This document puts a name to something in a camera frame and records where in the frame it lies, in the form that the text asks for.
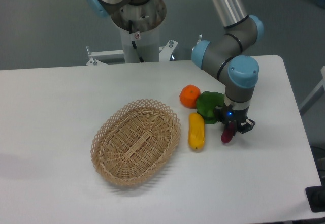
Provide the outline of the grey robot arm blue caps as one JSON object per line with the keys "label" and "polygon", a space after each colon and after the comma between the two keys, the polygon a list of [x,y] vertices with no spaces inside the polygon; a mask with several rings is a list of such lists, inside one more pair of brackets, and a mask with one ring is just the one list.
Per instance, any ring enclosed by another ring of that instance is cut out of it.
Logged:
{"label": "grey robot arm blue caps", "polygon": [[[225,34],[218,43],[199,40],[191,53],[192,62],[225,85],[221,106],[213,113],[224,125],[221,136],[229,142],[236,133],[253,129],[255,122],[247,112],[258,81],[259,65],[243,52],[261,39],[263,23],[248,15],[241,0],[212,0]],[[110,16],[121,30],[126,63],[159,59],[159,46],[149,36],[166,17],[162,0],[87,0],[101,17]]]}

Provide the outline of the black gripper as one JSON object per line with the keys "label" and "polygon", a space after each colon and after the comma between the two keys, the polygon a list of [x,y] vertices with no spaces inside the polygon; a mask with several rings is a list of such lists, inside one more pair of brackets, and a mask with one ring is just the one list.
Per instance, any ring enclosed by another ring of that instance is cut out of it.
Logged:
{"label": "black gripper", "polygon": [[235,129],[233,136],[235,136],[237,132],[244,134],[251,131],[256,124],[254,120],[247,117],[248,109],[249,107],[243,110],[235,110],[231,105],[223,105],[216,106],[213,109],[213,113],[217,121],[222,123],[223,130],[226,129],[228,122],[234,122]]}

